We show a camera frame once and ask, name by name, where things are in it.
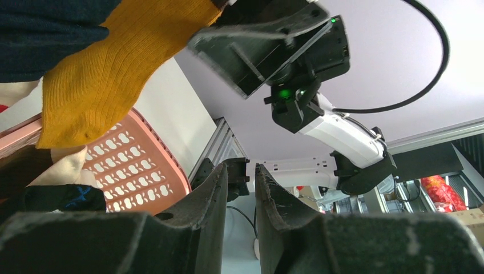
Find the white sock front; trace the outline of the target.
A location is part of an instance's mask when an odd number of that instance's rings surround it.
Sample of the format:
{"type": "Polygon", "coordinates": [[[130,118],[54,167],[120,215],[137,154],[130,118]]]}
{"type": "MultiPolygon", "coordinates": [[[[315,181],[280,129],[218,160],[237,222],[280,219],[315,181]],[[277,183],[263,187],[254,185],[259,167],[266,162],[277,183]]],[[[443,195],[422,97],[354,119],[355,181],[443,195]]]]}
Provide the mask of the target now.
{"type": "Polygon", "coordinates": [[[53,161],[52,166],[27,185],[28,187],[67,184],[98,187],[94,173],[83,168],[86,162],[87,146],[51,149],[50,156],[53,161]]]}

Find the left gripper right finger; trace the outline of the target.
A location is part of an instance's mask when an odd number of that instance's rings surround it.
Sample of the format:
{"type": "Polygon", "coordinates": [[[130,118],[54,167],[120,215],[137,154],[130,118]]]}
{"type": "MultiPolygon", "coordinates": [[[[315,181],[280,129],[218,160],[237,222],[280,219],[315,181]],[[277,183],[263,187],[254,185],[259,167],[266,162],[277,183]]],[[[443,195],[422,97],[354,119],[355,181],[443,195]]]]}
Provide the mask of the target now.
{"type": "Polygon", "coordinates": [[[482,273],[483,249],[443,213],[320,213],[255,168],[262,273],[482,273]]]}

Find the mustard yellow sock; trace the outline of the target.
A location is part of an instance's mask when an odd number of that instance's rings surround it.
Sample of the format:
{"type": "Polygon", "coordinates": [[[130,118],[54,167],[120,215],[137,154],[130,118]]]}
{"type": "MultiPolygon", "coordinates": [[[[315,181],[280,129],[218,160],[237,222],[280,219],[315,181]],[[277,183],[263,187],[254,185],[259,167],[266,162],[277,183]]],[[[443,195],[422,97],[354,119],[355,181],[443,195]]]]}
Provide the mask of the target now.
{"type": "Polygon", "coordinates": [[[88,144],[121,121],[150,76],[213,24],[226,1],[122,1],[104,23],[109,35],[70,55],[42,81],[38,148],[88,144]]]}

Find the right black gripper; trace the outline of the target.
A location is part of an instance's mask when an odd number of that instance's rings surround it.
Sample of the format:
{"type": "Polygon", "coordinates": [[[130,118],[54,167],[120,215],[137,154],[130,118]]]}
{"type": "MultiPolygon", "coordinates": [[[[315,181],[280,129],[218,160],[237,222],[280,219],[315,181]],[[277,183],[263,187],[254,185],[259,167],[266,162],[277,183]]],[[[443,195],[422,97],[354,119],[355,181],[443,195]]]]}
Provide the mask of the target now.
{"type": "Polygon", "coordinates": [[[236,1],[188,49],[246,99],[301,73],[296,59],[329,29],[330,15],[316,2],[236,1]]]}

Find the pink plastic laundry basket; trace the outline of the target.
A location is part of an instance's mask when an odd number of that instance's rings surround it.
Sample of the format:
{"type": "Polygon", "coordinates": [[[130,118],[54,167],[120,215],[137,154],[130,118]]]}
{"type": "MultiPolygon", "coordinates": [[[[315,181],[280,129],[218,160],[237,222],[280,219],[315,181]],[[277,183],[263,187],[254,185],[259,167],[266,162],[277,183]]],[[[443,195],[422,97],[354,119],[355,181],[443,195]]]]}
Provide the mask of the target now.
{"type": "MultiPolygon", "coordinates": [[[[25,190],[52,166],[50,150],[36,148],[41,119],[1,135],[1,203],[25,190]]],[[[87,146],[84,169],[94,173],[107,212],[156,215],[190,193],[189,182],[160,138],[134,111],[87,146]]]]}

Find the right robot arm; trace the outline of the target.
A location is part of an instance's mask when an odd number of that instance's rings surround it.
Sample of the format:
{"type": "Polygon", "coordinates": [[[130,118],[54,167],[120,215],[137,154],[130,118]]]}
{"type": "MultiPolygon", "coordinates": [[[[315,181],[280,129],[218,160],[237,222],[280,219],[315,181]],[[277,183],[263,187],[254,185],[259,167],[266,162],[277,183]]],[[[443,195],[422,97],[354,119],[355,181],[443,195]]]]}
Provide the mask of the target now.
{"type": "Polygon", "coordinates": [[[263,86],[272,120],[332,149],[322,161],[264,162],[284,187],[371,191],[396,170],[379,128],[366,128],[320,94],[322,82],[350,68],[344,20],[310,1],[216,1],[222,13],[188,49],[248,99],[263,86]]]}

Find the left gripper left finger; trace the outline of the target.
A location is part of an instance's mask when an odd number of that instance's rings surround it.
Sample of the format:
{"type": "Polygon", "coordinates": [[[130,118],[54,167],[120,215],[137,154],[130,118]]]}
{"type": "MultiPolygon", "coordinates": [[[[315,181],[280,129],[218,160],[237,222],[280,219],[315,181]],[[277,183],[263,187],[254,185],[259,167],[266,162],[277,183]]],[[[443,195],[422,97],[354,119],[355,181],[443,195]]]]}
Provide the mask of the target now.
{"type": "Polygon", "coordinates": [[[18,213],[1,228],[2,273],[220,273],[228,168],[165,211],[18,213]]]}

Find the black patterned sock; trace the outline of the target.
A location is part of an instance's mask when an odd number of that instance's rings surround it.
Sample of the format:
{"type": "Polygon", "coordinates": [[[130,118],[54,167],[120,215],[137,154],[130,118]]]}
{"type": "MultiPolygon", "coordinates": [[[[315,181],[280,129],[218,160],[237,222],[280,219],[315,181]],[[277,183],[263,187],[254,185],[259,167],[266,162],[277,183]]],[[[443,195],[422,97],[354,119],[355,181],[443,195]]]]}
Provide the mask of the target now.
{"type": "Polygon", "coordinates": [[[1,223],[19,212],[106,212],[102,190],[79,184],[29,186],[1,203],[1,223]]]}

